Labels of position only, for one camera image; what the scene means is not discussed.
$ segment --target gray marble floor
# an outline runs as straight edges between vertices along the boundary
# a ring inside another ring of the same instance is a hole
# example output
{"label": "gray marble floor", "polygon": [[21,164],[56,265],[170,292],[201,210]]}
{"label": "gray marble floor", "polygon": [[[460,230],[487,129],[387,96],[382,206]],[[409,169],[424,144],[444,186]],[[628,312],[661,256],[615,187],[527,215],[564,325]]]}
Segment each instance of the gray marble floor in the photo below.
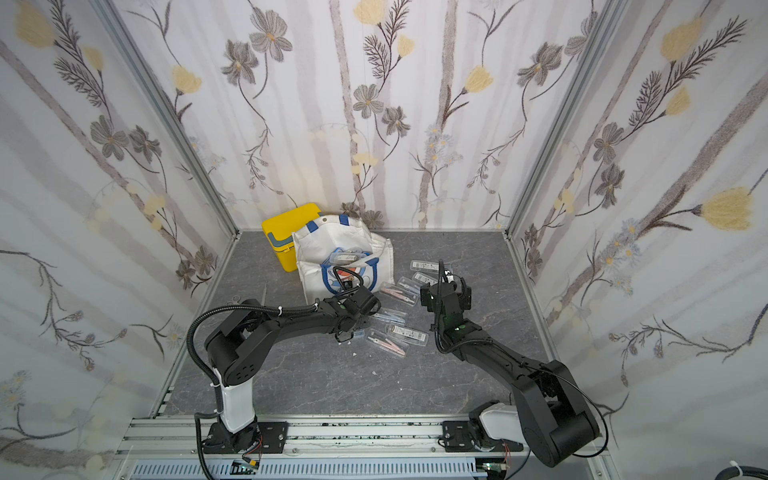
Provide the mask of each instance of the gray marble floor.
{"label": "gray marble floor", "polygon": [[[395,280],[410,277],[411,260],[439,258],[452,264],[472,287],[467,318],[497,340],[535,359],[546,359],[531,311],[500,233],[379,232],[395,247]],[[266,304],[302,305],[299,275],[286,273],[261,232],[244,233],[218,286],[211,307],[232,300],[261,299]],[[390,298],[384,306],[409,313],[408,326],[429,331],[431,314]],[[198,351],[216,322],[197,335]],[[185,357],[165,415],[209,412],[214,392],[208,378]],[[310,335],[276,344],[254,380],[258,414],[467,412],[508,391],[489,374],[453,355],[427,346],[410,346],[405,358],[379,350],[364,339],[338,344],[331,335]]]}

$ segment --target barcode sticker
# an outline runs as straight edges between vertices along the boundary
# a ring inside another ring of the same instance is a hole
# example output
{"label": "barcode sticker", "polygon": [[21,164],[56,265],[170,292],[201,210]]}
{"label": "barcode sticker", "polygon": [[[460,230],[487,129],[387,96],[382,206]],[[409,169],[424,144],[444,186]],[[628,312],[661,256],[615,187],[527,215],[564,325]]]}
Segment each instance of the barcode sticker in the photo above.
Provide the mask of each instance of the barcode sticker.
{"label": "barcode sticker", "polygon": [[419,342],[425,342],[427,340],[427,334],[417,332],[415,330],[406,329],[401,326],[394,326],[392,328],[392,333],[396,333],[398,335],[407,336],[408,338],[417,340]]}
{"label": "barcode sticker", "polygon": [[413,260],[411,262],[411,268],[423,268],[425,270],[434,270],[436,272],[439,265],[435,262],[419,262],[418,260]]}
{"label": "barcode sticker", "polygon": [[433,285],[437,283],[437,280],[433,279],[429,275],[425,275],[424,273],[419,273],[419,272],[416,272],[413,274],[413,279],[422,283],[427,283],[429,285]]}

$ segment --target black robotic arm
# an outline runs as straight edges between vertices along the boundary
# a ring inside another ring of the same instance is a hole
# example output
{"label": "black robotic arm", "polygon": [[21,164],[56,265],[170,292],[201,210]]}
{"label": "black robotic arm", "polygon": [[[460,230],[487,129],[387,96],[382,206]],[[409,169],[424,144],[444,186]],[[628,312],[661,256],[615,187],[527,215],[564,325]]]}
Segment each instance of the black robotic arm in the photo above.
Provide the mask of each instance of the black robotic arm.
{"label": "black robotic arm", "polygon": [[529,359],[464,318],[472,289],[458,276],[448,282],[442,261],[440,271],[436,284],[421,289],[422,306],[435,313],[435,344],[511,390],[525,441],[541,463],[553,467],[596,439],[600,429],[568,368],[556,360]]}
{"label": "black robotic arm", "polygon": [[[378,299],[362,285],[362,278],[337,269],[356,276],[357,286],[347,284],[347,290],[312,306],[283,309],[246,300],[209,310],[193,321],[187,334],[187,350],[211,378],[217,394],[214,414],[195,415],[203,467],[203,452],[247,451],[260,437],[253,414],[251,380],[272,345],[310,333],[331,333],[338,340],[339,334],[366,326],[366,316],[380,308]],[[435,314],[432,330],[438,350],[479,366],[512,391],[522,434],[536,457],[553,467],[596,439],[600,429],[568,368],[558,361],[544,363],[520,355],[464,318],[464,312],[472,306],[472,289],[458,276],[449,282],[442,261],[440,271],[436,284],[421,289],[421,304]],[[194,333],[205,319],[228,310],[233,312],[205,341],[211,369],[197,355]],[[207,440],[201,441],[199,419],[204,418],[218,421],[212,425]]]}

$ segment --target white tote bag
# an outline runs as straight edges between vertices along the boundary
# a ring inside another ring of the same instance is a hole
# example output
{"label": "white tote bag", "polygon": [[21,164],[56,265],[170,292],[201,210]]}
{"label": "white tote bag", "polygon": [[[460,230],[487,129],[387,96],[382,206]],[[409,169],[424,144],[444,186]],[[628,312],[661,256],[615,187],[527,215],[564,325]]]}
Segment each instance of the white tote bag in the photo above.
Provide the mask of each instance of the white tote bag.
{"label": "white tote bag", "polygon": [[345,265],[359,274],[365,286],[378,291],[384,282],[395,282],[392,241],[376,235],[356,218],[346,215],[325,215],[310,221],[293,233],[296,245],[296,265],[307,303],[324,299],[341,291],[341,285],[328,263],[336,249],[359,249],[370,255]]}

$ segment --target floral wallpaper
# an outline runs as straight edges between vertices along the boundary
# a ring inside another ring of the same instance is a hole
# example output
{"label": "floral wallpaper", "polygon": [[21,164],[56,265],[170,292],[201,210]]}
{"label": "floral wallpaper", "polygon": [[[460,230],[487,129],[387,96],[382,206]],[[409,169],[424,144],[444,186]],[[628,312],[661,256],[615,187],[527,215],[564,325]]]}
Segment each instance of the floral wallpaper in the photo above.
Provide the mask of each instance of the floral wallpaper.
{"label": "floral wallpaper", "polygon": [[622,478],[768,458],[767,22],[630,2],[511,232]]}
{"label": "floral wallpaper", "polygon": [[90,5],[0,12],[0,476],[101,478],[231,235]]}
{"label": "floral wallpaper", "polygon": [[603,2],[117,0],[242,228],[509,222]]}

